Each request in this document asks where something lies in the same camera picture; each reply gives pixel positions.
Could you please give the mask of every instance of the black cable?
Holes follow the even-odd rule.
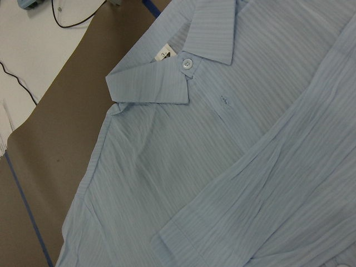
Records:
[[[76,24],[69,25],[69,26],[60,25],[60,23],[58,22],[58,20],[57,20],[57,18],[56,18],[56,15],[55,15],[55,7],[54,7],[54,5],[53,5],[53,0],[51,0],[51,2],[52,2],[52,13],[53,13],[53,17],[55,18],[55,21],[56,21],[57,25],[60,26],[61,28],[66,29],[66,28],[71,28],[71,27],[74,27],[74,26],[78,26],[79,24],[82,24],[82,23],[86,22],[88,19],[90,19],[92,16],[95,15],[95,13],[98,11],[98,9],[99,9],[103,4],[106,3],[106,0],[105,0],[105,1],[103,2],[103,4],[101,4],[101,5],[98,7],[98,9],[95,10],[95,12],[94,12],[93,14],[91,14],[89,17],[87,17],[86,19],[82,20],[81,22],[78,22],[78,23],[76,23]]]
[[[37,105],[37,102],[36,102],[36,100],[34,100],[33,95],[31,94],[31,92],[29,91],[29,89],[27,89],[27,88],[20,82],[20,79],[19,79],[16,75],[7,72],[7,71],[5,70],[4,64],[3,64],[1,61],[0,61],[0,64],[1,64],[2,69],[4,70],[4,72],[5,72],[6,74],[9,74],[10,76],[16,78],[18,84],[21,85],[21,86],[26,90],[26,92],[28,92],[29,96],[31,96],[31,99],[32,99],[33,103],[34,103],[35,105]]]

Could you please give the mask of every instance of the white button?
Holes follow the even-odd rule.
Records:
[[[190,58],[186,58],[183,61],[183,68],[185,68],[186,70],[189,70],[190,68],[192,68],[193,66],[193,61]]]

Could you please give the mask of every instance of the striped shirt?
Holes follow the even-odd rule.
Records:
[[[106,77],[117,104],[66,217],[56,266],[308,266],[355,249],[350,238],[335,250],[325,247],[329,242],[307,246],[311,231],[327,238],[337,225],[313,220],[333,198],[320,203],[325,191],[313,209],[299,209],[317,180],[306,190],[291,184],[299,181],[294,173],[277,180],[266,173],[275,172],[281,156],[291,164],[294,143],[277,142],[288,135],[276,129],[308,95],[356,1],[243,4],[173,0]],[[155,61],[166,44],[177,55]],[[254,155],[258,168],[232,179]],[[277,186],[281,177],[288,179]]]

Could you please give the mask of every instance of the tag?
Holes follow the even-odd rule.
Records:
[[[155,56],[155,60],[156,61],[162,61],[165,58],[174,57],[176,55],[177,54],[176,54],[176,52],[174,52],[173,48],[170,47],[169,44],[165,44],[165,46],[163,46],[163,48]]]

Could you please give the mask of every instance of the dress shirt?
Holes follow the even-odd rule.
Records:
[[[313,267],[353,245],[355,33],[356,15],[282,118],[155,236],[163,266]]]
[[[56,266],[163,266],[152,238],[281,118],[356,12],[354,0],[244,5],[173,0],[106,77],[117,104]],[[177,56],[156,62],[167,43]]]

